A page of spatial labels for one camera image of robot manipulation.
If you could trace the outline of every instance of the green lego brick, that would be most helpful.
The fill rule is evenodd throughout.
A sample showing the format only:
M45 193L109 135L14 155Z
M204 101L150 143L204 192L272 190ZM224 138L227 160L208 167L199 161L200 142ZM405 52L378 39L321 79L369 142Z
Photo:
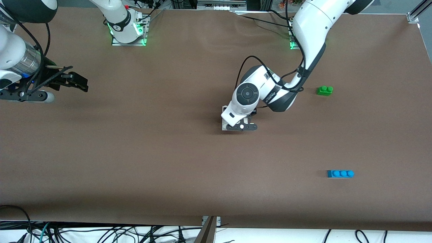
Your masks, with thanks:
M332 86L321 86L317 88L317 95L319 96L330 96L333 93L333 87Z

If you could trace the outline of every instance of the brown table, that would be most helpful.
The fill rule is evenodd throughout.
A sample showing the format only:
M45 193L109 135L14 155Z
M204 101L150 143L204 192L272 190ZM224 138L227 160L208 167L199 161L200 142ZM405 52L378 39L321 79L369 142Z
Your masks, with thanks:
M343 15L292 108L260 109L244 133L221 131L221 107L246 56L279 75L298 66L285 28L166 11L146 47L112 47L102 21L60 8L50 24L48 57L88 93L1 102L1 204L45 221L432 230L432 69L404 15ZM44 26L29 27L45 43ZM321 85L333 95L315 95Z

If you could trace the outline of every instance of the lego brick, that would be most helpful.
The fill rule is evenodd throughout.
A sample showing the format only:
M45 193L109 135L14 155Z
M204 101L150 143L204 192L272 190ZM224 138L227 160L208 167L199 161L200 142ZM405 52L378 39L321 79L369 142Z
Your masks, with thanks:
M317 88L317 95L319 96L330 96L333 93L333 87L332 86L321 86Z
M352 170L328 170L328 178L353 178L354 171Z

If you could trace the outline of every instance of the blue lego brick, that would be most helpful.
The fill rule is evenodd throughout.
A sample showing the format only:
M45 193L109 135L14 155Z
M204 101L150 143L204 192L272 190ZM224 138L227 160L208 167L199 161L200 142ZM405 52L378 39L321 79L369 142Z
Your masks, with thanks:
M352 170L328 170L328 178L353 178L354 171Z

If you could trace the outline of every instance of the gray floor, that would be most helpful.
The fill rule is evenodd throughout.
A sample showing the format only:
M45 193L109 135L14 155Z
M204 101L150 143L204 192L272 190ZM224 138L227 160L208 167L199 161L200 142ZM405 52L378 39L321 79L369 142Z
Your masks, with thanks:
M421 0L375 0L365 13L407 13L419 4ZM66 7L94 7L88 0L58 0L59 6ZM420 31L432 62L432 7L427 9L419 18Z

